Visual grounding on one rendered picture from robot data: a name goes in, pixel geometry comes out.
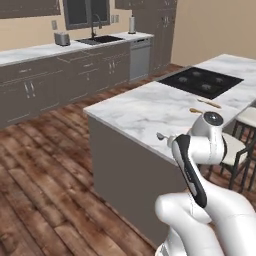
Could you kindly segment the grey wall cupboard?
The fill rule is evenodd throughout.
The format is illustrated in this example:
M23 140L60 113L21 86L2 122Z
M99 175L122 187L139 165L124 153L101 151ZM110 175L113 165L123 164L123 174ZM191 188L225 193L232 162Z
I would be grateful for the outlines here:
M60 14L59 0L0 0L0 19Z

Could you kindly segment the white paper towel roll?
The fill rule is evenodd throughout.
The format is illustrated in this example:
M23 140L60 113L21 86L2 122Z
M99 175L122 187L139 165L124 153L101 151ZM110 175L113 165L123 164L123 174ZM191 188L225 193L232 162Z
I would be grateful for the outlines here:
M129 34L136 34L136 28L135 28L135 17L132 15L129 17Z

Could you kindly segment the grey dishwasher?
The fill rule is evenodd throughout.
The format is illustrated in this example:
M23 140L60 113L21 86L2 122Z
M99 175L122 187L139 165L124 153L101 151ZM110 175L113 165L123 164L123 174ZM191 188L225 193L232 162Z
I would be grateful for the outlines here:
M130 44L130 80L144 78L149 73L151 39L143 38Z

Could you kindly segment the wooden spatula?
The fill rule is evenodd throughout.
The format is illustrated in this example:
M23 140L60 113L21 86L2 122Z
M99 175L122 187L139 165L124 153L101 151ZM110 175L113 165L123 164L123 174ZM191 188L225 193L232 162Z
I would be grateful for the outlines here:
M210 105L212 107L215 107L215 108L218 108L218 109L221 109L222 107L214 102L211 102L211 101L208 101L208 100L205 100L205 99L197 99L198 102L201 102L201 103L205 103L207 105Z

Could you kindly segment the dark framed window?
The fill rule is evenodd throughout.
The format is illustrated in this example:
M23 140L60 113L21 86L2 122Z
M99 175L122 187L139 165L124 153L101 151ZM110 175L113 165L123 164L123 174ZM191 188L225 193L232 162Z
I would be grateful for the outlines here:
M110 0L63 0L67 30L110 24Z

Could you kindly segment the black tap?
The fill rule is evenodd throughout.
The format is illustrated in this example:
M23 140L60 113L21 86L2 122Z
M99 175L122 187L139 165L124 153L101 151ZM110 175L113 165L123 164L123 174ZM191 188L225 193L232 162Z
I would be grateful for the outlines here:
M98 21L98 27L99 29L102 29L102 21L100 19L100 16L98 14L92 14L91 15L91 39L94 40L95 36L96 36L96 32L94 31L94 21L93 21L93 17L96 17L97 18L97 21Z

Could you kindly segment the silver toaster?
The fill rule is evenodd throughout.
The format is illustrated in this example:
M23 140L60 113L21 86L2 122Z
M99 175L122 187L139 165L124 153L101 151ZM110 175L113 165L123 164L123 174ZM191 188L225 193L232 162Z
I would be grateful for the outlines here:
M69 46L70 37L67 33L59 32L54 34L55 44L59 46Z

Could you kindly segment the grey kitchen island cabinet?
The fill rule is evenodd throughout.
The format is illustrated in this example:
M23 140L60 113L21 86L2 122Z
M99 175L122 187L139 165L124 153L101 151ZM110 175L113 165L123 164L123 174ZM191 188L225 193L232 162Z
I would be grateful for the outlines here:
M93 117L88 119L95 191L154 245L168 226L155 214L155 200L182 192L178 167Z

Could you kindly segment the grey base cupboard run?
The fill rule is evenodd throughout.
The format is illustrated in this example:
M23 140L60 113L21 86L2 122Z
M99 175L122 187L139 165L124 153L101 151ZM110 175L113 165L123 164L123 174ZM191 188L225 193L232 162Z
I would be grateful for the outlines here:
M130 44L0 67L0 129L129 81Z

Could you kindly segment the white seat black stool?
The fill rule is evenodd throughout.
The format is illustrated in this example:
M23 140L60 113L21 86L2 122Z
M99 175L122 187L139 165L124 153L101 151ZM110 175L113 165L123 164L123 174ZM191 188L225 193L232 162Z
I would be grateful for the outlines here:
M241 172L243 172L243 178L239 190L239 192L242 192L249 166L252 161L254 147L256 146L256 136L253 136L252 140L248 144L243 143L227 133L223 133L223 139L226 142L226 155L219 163L219 166L221 167L220 173L227 170L231 174L228 188L232 190L235 179Z
M244 131L248 130L246 141L249 141L249 139L256 132L256 107L247 107L236 117L234 129L232 132L233 136L236 135L238 127L241 127L239 138L242 138Z

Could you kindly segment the black sink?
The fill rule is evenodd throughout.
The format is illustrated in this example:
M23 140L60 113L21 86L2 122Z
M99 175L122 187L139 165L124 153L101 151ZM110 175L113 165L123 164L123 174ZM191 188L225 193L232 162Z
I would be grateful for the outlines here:
M105 35L105 36L99 36L99 37L93 37L93 38L87 38L87 39L79 39L75 40L79 43L87 44L87 45L99 45L99 44L105 44L110 42L116 42L124 40L119 37Z

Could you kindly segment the metallic spoon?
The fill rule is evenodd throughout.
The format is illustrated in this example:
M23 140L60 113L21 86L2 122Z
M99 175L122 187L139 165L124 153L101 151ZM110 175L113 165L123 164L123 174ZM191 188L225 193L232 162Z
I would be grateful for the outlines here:
M166 140L173 140L173 138L174 138L173 135L166 136L166 135L163 135L162 133L159 133L159 132L156 133L156 136L157 136L157 138L159 140L164 140L164 139L166 139Z

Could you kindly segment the grey tall cupboard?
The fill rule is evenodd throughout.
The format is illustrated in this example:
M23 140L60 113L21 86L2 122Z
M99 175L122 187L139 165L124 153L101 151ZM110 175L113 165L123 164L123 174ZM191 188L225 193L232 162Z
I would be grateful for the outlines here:
M154 36L150 71L164 70L170 63L178 0L115 0L115 8L131 10L138 32Z

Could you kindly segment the black hob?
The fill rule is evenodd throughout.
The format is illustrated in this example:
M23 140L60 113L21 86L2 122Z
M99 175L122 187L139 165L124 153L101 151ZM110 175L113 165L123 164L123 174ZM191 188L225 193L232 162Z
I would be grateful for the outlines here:
M215 99L243 79L197 67L189 67L161 78L159 83L192 93L207 99Z

